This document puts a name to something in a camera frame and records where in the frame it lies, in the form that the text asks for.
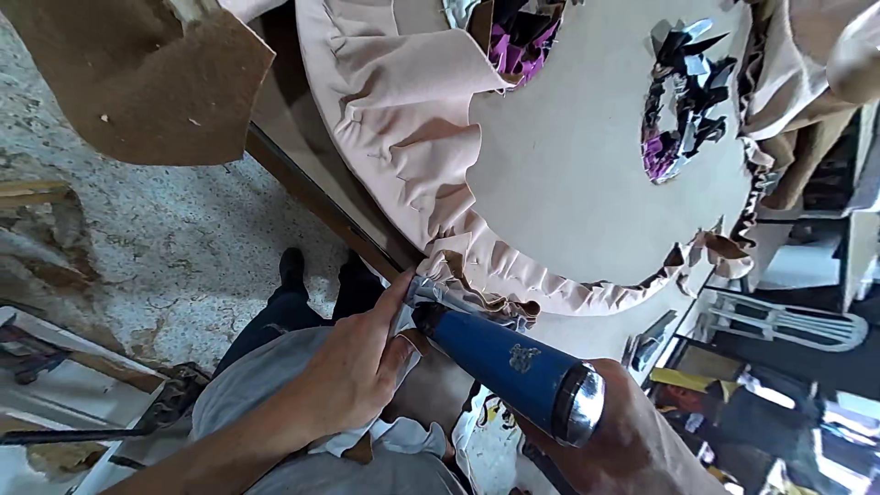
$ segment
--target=person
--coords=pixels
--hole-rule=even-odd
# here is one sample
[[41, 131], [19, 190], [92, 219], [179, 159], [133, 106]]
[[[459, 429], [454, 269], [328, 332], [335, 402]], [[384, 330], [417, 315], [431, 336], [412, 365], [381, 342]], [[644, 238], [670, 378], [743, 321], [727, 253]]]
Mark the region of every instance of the person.
[[[306, 304], [303, 271], [302, 253], [285, 252], [282, 286], [242, 330], [194, 407], [196, 441], [106, 495], [468, 493], [427, 452], [400, 454], [377, 444], [366, 464], [304, 453], [314, 440], [365, 425], [392, 400], [398, 371], [413, 348], [404, 337], [389, 339], [389, 328], [413, 273], [384, 290], [351, 255], [340, 270], [333, 319], [326, 321]], [[517, 417], [525, 437], [574, 491], [726, 493], [626, 369], [610, 359], [589, 362], [607, 390], [605, 410], [585, 447], [564, 447]]]

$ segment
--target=blue heat gun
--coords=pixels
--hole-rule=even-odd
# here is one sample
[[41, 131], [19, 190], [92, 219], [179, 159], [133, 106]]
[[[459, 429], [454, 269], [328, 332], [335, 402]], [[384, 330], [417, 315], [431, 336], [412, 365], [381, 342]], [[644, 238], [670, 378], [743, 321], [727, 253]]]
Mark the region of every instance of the blue heat gun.
[[592, 366], [478, 315], [422, 302], [415, 326], [479, 383], [562, 445], [596, 428], [605, 381]]

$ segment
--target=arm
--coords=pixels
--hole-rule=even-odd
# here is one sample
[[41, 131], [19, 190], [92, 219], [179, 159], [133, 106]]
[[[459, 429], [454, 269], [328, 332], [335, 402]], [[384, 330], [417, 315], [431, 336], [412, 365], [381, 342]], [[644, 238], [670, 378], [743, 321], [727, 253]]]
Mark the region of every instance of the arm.
[[563, 447], [517, 416], [529, 441], [582, 495], [726, 495], [617, 361], [590, 361], [605, 378], [605, 410], [582, 448]]
[[401, 275], [376, 307], [339, 320], [303, 373], [259, 408], [104, 494], [238, 495], [311, 441], [366, 424], [391, 401], [413, 351], [403, 337], [388, 340], [411, 279]]

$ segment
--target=gray shirt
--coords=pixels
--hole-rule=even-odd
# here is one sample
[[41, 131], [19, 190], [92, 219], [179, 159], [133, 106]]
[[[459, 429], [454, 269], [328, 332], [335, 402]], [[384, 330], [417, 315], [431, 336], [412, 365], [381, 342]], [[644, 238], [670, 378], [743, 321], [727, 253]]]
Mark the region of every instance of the gray shirt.
[[[195, 403], [195, 440], [232, 423], [299, 375], [324, 343], [330, 327], [284, 334], [251, 351], [216, 377]], [[266, 474], [247, 493], [464, 495], [458, 480], [435, 455], [400, 454], [373, 445], [362, 465], [332, 454], [309, 454]]]

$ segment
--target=gathered fabric edge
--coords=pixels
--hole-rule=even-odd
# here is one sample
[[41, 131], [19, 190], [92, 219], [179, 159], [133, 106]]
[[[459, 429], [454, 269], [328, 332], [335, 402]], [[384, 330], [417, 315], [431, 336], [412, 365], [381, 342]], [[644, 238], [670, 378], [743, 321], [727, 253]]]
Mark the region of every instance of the gathered fabric edge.
[[[550, 313], [592, 316], [629, 309], [671, 280], [684, 280], [704, 251], [721, 267], [719, 275], [741, 277], [751, 269], [752, 259], [732, 250], [736, 243], [698, 231], [673, 246], [663, 266], [638, 285], [584, 284], [551, 274], [501, 240], [472, 209], [466, 170], [479, 154], [480, 126], [468, 120], [470, 100], [477, 92], [510, 86], [473, 38], [460, 29], [399, 35], [390, 0], [367, 7], [363, 1], [304, 0], [297, 8], [308, 11], [310, 20], [325, 16], [323, 26], [312, 23], [312, 29], [326, 29], [325, 46], [302, 43], [306, 64], [332, 57], [324, 62], [336, 72], [330, 86], [339, 96], [341, 118], [330, 122], [322, 112], [325, 124], [355, 176], [427, 256], [420, 275], [464, 282], [489, 300], [535, 301]], [[444, 58], [449, 53], [456, 69]], [[444, 67], [443, 73], [434, 67]], [[727, 250], [716, 251], [720, 244]], [[449, 253], [462, 255], [463, 273], [450, 268]]]

